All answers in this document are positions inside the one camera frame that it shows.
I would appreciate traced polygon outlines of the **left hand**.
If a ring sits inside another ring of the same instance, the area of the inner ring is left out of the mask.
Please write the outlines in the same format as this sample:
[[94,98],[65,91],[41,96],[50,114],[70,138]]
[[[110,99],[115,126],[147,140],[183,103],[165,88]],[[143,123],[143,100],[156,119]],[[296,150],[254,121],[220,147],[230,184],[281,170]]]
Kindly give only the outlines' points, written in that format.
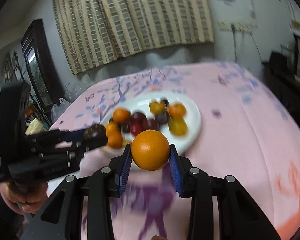
[[32,189],[22,191],[12,183],[0,183],[0,195],[7,206],[15,213],[35,214],[47,200],[48,183],[43,182],[35,185]]

